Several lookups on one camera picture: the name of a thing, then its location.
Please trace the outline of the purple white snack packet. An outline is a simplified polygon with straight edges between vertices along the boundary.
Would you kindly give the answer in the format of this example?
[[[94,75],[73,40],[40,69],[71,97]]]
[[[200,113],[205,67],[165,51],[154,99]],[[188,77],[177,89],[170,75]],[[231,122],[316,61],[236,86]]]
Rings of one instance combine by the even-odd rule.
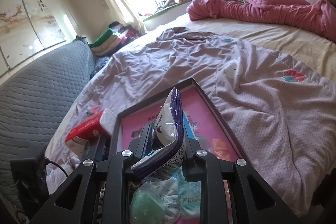
[[[151,153],[130,169],[140,180],[168,180],[181,167],[185,152],[182,96],[172,88],[154,122]]]

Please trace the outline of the pink blue book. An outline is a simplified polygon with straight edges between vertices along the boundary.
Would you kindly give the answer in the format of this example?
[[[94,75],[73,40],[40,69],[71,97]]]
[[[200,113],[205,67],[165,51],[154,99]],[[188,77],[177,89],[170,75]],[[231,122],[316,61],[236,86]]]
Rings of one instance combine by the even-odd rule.
[[[146,124],[153,125],[164,100],[153,100],[151,106],[140,108],[121,119],[120,140],[117,149],[127,149],[133,139],[139,138]],[[183,124],[191,139],[196,139],[201,147],[213,153],[218,159],[236,161],[237,150],[232,146],[222,123],[217,119],[210,104],[195,87],[182,92]],[[178,180],[180,218],[176,223],[198,223],[201,205],[201,183],[187,182],[181,169],[172,176]],[[130,184],[134,194],[141,184]]]

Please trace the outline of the dark grey small box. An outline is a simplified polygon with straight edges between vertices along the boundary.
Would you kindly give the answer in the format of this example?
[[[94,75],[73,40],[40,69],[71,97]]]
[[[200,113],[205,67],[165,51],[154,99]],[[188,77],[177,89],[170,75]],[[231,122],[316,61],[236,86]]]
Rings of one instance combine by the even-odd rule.
[[[92,159],[100,162],[108,159],[111,138],[105,135],[99,135],[95,139],[91,139],[84,147],[84,151],[80,158],[81,161]]]

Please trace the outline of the red white tissue box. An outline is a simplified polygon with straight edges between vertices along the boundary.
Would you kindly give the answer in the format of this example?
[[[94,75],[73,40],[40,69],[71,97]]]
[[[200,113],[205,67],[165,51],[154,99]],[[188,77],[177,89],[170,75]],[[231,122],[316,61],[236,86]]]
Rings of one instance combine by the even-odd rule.
[[[65,145],[78,157],[81,157],[84,148],[90,141],[100,136],[110,140],[116,123],[116,115],[109,109],[101,110],[92,117],[74,127],[67,135]]]

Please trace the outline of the green item plastic bag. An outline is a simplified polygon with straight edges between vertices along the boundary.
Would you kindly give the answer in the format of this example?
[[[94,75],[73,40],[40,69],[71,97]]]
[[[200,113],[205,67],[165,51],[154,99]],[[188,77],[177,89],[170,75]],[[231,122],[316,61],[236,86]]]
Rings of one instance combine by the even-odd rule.
[[[130,203],[131,223],[176,223],[180,205],[178,180],[144,181]]]

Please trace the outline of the grey quilted headboard cover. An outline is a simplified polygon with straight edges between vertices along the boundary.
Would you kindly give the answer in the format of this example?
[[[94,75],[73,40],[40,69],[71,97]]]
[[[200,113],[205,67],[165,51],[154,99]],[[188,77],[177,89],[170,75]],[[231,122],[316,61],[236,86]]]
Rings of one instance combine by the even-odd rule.
[[[1,195],[21,208],[10,161],[49,143],[74,100],[90,80],[95,58],[74,40],[37,58],[1,85]]]

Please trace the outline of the stack of folded blankets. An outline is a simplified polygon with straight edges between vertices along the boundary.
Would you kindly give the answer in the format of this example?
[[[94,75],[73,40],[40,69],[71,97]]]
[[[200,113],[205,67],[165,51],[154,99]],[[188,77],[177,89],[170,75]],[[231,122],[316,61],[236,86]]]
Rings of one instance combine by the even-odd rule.
[[[113,22],[102,35],[89,44],[89,48],[96,56],[108,56],[137,38],[139,32],[131,25],[124,26],[119,22]]]

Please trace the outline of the pink red rolled duvet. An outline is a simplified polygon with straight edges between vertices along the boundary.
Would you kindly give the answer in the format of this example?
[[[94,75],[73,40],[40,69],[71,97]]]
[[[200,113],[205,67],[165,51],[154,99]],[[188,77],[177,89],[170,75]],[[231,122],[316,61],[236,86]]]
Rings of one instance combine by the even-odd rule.
[[[192,21],[227,18],[243,22],[283,24],[335,42],[335,7],[326,0],[193,0],[187,8]]]

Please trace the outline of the dark picture frame tray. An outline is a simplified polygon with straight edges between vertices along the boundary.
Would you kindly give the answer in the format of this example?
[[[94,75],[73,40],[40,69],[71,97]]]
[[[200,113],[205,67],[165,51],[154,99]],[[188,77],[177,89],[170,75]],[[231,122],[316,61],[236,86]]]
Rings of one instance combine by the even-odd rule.
[[[208,104],[239,159],[247,161],[244,149],[208,96],[194,79],[185,80],[171,90],[166,89],[118,114],[117,119],[121,119],[126,114],[135,113],[167,96],[169,104],[163,107],[163,114],[158,116],[158,120],[161,128],[168,125],[177,135],[168,145],[148,155],[145,153],[146,146],[153,139],[153,132],[147,130],[139,139],[132,140],[128,149],[118,151],[120,124],[116,123],[109,149],[102,223],[130,223],[128,183],[147,178],[164,167],[173,157],[181,164],[187,181],[201,182],[200,223],[228,223],[229,203],[233,223],[250,221],[244,190],[246,184],[239,175],[239,162],[218,159],[213,153],[201,149],[198,141],[190,139],[185,133],[179,90],[190,85],[195,85],[202,99]]]

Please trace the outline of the wall painting panels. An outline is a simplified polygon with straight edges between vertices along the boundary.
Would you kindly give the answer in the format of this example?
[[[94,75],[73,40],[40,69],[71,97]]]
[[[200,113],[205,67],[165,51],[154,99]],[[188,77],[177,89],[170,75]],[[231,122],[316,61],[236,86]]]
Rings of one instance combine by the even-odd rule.
[[[66,40],[42,0],[1,0],[1,54],[9,69]]]

